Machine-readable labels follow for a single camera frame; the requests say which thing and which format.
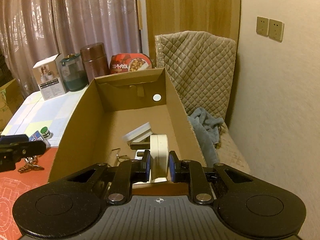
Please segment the grey towel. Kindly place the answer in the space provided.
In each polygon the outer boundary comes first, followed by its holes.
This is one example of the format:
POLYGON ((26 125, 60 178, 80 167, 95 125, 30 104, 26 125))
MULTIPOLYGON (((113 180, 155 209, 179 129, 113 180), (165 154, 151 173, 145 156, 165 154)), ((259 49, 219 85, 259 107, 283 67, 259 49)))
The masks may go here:
POLYGON ((193 127, 196 139, 208 167, 219 162, 215 146, 220 141, 220 127, 223 125, 223 118, 215 118, 204 108, 199 107, 188 116, 188 121, 193 127))

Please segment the red instant meal bowl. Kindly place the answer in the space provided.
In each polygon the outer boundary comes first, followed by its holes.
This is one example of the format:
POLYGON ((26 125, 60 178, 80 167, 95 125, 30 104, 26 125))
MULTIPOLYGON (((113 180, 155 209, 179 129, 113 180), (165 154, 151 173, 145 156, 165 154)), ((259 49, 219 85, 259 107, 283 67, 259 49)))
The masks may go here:
POLYGON ((141 53, 121 53, 113 55, 110 62, 110 73, 118 74, 152 69, 148 56, 141 53))

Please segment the blue toothpick box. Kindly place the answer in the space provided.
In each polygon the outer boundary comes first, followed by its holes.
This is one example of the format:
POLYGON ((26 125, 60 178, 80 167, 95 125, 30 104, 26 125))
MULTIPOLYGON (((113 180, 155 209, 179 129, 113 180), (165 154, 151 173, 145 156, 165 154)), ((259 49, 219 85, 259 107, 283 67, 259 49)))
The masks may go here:
POLYGON ((30 137, 29 141, 42 141, 45 143, 46 148, 50 148, 50 143, 49 141, 39 132, 36 131, 34 132, 30 137))

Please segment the keyring with braided lanyard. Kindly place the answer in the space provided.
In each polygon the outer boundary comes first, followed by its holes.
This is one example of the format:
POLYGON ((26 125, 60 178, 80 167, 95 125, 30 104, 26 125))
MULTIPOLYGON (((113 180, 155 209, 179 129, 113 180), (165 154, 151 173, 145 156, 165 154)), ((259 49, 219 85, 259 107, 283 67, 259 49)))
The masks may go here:
POLYGON ((44 167, 38 164, 39 159, 38 156, 27 157, 24 159, 25 165, 18 169, 19 173, 27 173, 30 171, 42 171, 44 167))

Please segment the folded cardboard boxes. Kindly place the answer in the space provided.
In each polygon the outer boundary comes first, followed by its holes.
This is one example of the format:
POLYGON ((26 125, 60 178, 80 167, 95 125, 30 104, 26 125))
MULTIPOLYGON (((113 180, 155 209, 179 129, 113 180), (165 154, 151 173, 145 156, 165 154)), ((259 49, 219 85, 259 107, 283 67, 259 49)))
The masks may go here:
POLYGON ((1 87, 0 129, 6 127, 10 119, 24 102, 20 85, 13 79, 1 87))

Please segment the left wall socket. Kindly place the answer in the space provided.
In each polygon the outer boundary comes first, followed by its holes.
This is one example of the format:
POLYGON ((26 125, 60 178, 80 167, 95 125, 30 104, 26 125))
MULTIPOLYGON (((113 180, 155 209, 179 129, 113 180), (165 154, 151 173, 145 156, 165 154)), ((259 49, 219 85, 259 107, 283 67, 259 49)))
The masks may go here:
POLYGON ((268 36, 269 19, 264 17, 257 17, 256 33, 261 36, 268 36))

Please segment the wall socket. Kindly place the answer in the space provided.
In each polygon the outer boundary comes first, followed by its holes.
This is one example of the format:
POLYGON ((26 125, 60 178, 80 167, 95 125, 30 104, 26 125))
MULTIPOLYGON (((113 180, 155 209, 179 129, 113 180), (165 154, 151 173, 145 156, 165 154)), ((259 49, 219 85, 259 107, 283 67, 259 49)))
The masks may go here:
POLYGON ((270 19, 269 20, 269 27, 268 27, 268 37, 278 41, 283 41, 283 33, 284 33, 284 23, 270 19))
POLYGON ((261 36, 268 36, 269 19, 264 17, 257 17, 256 33, 261 36))

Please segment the cream round tape measure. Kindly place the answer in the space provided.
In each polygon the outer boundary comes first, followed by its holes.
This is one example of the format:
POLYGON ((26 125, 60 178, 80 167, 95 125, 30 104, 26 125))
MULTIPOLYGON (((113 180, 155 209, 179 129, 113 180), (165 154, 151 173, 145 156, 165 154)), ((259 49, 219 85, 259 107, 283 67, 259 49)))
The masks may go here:
POLYGON ((150 155, 151 180, 167 178, 169 162, 169 144, 167 135, 150 135, 150 155))

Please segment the right wall socket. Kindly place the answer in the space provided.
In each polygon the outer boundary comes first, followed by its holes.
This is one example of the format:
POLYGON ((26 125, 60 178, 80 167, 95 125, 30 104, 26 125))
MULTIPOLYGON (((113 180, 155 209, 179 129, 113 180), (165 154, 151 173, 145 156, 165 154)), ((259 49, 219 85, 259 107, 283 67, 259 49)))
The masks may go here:
POLYGON ((283 33, 284 33, 284 23, 270 19, 269 20, 269 27, 268 27, 268 37, 278 41, 283 41, 283 33))

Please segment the cardboard box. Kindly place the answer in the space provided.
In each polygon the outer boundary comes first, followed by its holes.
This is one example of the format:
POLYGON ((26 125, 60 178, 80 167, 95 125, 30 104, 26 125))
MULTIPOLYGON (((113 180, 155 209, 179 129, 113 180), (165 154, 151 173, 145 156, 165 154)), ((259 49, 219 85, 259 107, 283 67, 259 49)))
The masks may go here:
POLYGON ((164 68, 94 79, 78 102, 60 140, 48 180, 55 181, 95 163, 114 163, 113 150, 134 157, 124 140, 149 123, 168 137, 180 159, 204 164, 204 157, 180 97, 164 68))

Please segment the green glass jar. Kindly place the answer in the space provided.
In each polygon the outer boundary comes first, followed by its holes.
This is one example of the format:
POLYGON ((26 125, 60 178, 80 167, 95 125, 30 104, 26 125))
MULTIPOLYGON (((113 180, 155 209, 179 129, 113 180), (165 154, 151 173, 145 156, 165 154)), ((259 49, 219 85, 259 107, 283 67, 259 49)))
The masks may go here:
POLYGON ((67 55, 60 63, 62 78, 69 91, 75 92, 88 85, 87 73, 80 54, 67 55))

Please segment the red desk mat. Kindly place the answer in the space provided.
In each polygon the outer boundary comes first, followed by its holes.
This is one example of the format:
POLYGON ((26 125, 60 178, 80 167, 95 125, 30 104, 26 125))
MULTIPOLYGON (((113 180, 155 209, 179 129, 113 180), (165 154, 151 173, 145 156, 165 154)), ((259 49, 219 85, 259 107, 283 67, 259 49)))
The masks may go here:
POLYGON ((17 170, 1 173, 1 239, 19 239, 21 233, 14 222, 12 207, 23 193, 47 183, 57 148, 50 148, 39 157, 43 170, 19 173, 17 170))

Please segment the white product box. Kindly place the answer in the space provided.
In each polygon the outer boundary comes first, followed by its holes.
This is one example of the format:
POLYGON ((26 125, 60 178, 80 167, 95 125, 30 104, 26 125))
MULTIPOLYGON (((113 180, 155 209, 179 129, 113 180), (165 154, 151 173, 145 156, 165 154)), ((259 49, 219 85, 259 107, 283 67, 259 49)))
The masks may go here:
POLYGON ((60 72, 61 53, 43 59, 33 66, 33 75, 44 100, 66 94, 67 90, 63 83, 60 72))

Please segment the pink curtain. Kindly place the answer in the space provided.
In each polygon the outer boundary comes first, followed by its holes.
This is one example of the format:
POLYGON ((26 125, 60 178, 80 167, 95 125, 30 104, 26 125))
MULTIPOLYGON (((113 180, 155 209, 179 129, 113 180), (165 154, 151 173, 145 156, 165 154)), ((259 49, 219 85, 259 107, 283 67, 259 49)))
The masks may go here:
POLYGON ((137 0, 1 0, 1 52, 24 96, 35 63, 97 42, 107 57, 141 52, 137 0))

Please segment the brown thermos flask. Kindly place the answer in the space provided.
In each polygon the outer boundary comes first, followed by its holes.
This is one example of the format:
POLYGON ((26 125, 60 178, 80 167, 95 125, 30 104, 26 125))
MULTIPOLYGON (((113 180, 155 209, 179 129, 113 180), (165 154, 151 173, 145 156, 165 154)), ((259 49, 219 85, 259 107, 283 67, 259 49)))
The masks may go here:
POLYGON ((82 47, 80 49, 80 55, 89 82, 91 82, 95 77, 110 74, 103 42, 89 44, 82 47))

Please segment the checkered tablecloth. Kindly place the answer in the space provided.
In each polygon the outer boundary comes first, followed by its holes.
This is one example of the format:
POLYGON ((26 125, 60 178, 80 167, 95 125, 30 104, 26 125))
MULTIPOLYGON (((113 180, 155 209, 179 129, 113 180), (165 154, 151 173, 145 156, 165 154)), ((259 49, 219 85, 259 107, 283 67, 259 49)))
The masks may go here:
POLYGON ((67 92, 44 100, 40 92, 29 95, 3 129, 3 135, 25 134, 31 136, 47 127, 52 133, 48 139, 52 147, 58 147, 65 128, 86 88, 67 92))

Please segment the quilted beige chair cover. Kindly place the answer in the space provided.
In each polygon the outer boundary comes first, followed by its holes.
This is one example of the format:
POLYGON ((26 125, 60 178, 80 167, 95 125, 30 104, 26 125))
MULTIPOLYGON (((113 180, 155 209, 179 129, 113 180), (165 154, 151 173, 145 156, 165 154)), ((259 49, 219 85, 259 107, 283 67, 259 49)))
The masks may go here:
POLYGON ((158 67, 164 67, 175 86, 187 117, 202 107, 223 118, 215 146, 219 162, 242 172, 250 168, 225 123, 236 58, 236 42, 205 31, 182 31, 155 37, 158 67))

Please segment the green cap small bottle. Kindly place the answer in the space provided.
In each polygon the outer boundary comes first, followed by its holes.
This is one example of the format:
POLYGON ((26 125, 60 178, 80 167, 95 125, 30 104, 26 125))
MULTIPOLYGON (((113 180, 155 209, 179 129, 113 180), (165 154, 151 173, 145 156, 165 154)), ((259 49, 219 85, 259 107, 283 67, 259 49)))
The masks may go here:
POLYGON ((47 126, 44 126, 43 128, 41 128, 40 133, 46 139, 49 139, 52 136, 52 133, 47 126))

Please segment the white flat box in carton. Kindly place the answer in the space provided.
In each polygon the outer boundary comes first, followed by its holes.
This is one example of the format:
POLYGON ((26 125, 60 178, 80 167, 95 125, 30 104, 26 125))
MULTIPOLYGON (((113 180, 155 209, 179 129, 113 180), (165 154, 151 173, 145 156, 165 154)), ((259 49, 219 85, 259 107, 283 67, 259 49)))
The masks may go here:
POLYGON ((129 145, 133 142, 141 142, 152 134, 151 125, 147 122, 124 135, 123 140, 129 145))

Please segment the wooden door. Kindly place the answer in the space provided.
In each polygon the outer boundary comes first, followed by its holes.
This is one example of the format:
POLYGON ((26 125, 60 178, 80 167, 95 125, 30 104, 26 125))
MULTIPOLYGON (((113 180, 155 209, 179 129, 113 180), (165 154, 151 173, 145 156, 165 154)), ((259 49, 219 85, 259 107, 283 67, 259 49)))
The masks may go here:
POLYGON ((146 0, 149 54, 156 60, 155 36, 185 30, 239 39, 241 0, 146 0))

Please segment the yellow wall hook strip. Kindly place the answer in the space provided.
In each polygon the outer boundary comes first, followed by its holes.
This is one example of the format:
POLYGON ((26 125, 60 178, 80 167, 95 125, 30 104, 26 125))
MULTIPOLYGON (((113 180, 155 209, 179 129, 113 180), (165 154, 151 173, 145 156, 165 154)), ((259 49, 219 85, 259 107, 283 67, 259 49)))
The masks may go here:
POLYGON ((143 30, 142 5, 140 0, 137 0, 137 15, 139 30, 143 30))

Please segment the white plug adapter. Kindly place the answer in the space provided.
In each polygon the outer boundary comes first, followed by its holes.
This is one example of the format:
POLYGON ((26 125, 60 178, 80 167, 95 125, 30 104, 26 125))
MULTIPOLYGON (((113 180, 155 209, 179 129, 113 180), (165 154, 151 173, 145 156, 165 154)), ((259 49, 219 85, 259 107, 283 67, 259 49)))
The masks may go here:
POLYGON ((136 160, 142 160, 142 158, 144 156, 144 151, 145 150, 136 150, 135 159, 136 160))

